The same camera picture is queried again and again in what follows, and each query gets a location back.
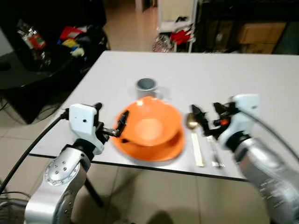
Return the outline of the golden spoon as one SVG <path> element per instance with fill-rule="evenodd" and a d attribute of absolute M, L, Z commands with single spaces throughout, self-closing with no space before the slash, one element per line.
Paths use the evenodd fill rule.
<path fill-rule="evenodd" d="M 186 114 L 185 125 L 186 128 L 192 130 L 192 132 L 196 130 L 196 128 L 200 127 L 200 124 L 196 121 L 193 113 Z"/>

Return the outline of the orange bowl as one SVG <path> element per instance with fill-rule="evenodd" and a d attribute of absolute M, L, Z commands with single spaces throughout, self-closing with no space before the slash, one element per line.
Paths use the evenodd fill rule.
<path fill-rule="evenodd" d="M 143 147 L 155 147 L 171 140 L 182 126 L 181 113 L 156 97 L 143 97 L 130 103 L 127 124 L 121 137 Z"/>

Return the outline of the pale wooden chopsticks pair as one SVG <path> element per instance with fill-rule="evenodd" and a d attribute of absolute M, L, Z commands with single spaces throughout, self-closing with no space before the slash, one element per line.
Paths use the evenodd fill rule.
<path fill-rule="evenodd" d="M 196 166 L 204 167 L 205 163 L 203 160 L 203 155 L 199 143 L 199 137 L 196 132 L 191 132 L 190 136 L 192 139 L 193 154 L 194 154 Z"/>

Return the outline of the silver metal fork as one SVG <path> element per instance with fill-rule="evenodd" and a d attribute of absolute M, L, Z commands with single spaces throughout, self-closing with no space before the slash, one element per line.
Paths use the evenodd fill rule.
<path fill-rule="evenodd" d="M 218 155 L 218 145 L 216 144 L 215 139 L 212 136 L 206 137 L 212 151 L 212 166 L 218 169 L 222 169 L 225 165 L 221 162 Z"/>

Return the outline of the grey mug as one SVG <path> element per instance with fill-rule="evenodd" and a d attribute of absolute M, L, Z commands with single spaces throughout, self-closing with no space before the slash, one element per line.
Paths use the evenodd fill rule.
<path fill-rule="evenodd" d="M 157 97 L 157 82 L 150 77 L 144 77 L 136 81 L 136 95 L 138 99 L 151 97 Z"/>

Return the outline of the orange plate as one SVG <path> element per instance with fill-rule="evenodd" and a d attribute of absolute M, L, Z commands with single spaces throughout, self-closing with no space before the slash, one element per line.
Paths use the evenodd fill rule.
<path fill-rule="evenodd" d="M 185 148 L 185 133 L 182 126 L 177 134 L 166 143 L 155 147 L 142 147 L 122 137 L 112 137 L 114 147 L 124 155 L 142 161 L 162 162 L 177 158 Z"/>

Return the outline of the black table leg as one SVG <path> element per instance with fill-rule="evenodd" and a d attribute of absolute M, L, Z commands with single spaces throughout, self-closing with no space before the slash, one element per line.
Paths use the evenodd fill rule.
<path fill-rule="evenodd" d="M 99 196 L 95 187 L 92 185 L 91 181 L 88 178 L 85 180 L 84 187 L 86 188 L 88 194 L 91 196 L 96 205 L 100 208 L 103 208 L 104 202 L 102 201 L 102 198 Z"/>

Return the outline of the yellow packet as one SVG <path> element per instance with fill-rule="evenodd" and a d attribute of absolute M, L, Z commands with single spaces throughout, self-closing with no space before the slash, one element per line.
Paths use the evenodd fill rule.
<path fill-rule="evenodd" d="M 66 39 L 63 42 L 61 42 L 61 45 L 66 46 L 70 49 L 77 49 L 79 48 L 79 43 L 73 39 Z"/>

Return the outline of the black side cabinet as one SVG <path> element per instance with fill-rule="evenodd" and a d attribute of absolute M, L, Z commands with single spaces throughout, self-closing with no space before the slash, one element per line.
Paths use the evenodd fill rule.
<path fill-rule="evenodd" d="M 49 66 L 33 58 L 17 33 L 19 20 L 33 26 L 45 40 Z M 103 30 L 107 22 L 104 0 L 0 0 L 0 34 L 11 51 L 0 53 L 0 98 L 26 124 L 60 94 L 74 90 L 100 55 L 109 49 Z M 88 26 L 75 39 L 79 48 L 61 45 L 66 26 Z"/>

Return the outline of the red snack packet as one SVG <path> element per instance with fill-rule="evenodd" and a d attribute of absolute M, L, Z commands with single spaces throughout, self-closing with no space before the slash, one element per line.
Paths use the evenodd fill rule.
<path fill-rule="evenodd" d="M 79 34 L 86 33 L 88 31 L 88 26 L 74 27 L 66 26 L 63 28 L 59 39 L 75 39 Z"/>

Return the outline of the red cloth bag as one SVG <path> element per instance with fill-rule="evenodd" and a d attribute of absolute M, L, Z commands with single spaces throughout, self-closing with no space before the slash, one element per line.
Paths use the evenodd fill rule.
<path fill-rule="evenodd" d="M 183 43 L 190 42 L 193 38 L 193 31 L 190 28 L 179 29 L 176 32 L 171 32 L 170 41 L 176 45 L 181 45 Z"/>

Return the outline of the clear plastic bag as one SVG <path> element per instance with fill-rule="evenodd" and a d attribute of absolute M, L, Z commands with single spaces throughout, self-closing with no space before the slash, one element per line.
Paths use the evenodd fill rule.
<path fill-rule="evenodd" d="M 154 53 L 171 53 L 175 49 L 175 45 L 170 39 L 170 36 L 159 34 L 152 45 Z"/>

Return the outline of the brown cardboard box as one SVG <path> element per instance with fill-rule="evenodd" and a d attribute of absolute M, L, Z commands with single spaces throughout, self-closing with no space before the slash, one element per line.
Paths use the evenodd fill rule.
<path fill-rule="evenodd" d="M 286 22 L 246 23 L 239 30 L 238 43 L 277 43 Z"/>

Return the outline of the black shelf unit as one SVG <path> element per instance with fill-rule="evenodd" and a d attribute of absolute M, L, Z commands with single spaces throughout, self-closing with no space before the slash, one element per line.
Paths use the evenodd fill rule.
<path fill-rule="evenodd" d="M 197 0 L 193 53 L 240 53 L 247 24 L 299 21 L 299 0 Z"/>

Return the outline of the clear plastic bottle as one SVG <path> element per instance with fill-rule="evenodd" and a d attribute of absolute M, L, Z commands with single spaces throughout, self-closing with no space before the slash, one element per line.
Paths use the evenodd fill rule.
<path fill-rule="evenodd" d="M 46 50 L 46 42 L 33 26 L 22 20 L 17 22 L 17 33 L 23 39 L 24 43 L 30 48 L 33 58 L 40 62 L 42 66 L 51 64 L 51 57 Z"/>

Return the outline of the white chair frame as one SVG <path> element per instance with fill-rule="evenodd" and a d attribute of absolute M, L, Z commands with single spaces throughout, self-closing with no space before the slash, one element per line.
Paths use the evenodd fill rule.
<path fill-rule="evenodd" d="M 158 33 L 175 33 L 186 30 L 190 34 L 188 53 L 192 52 L 196 37 L 197 15 L 201 12 L 202 0 L 157 0 Z"/>

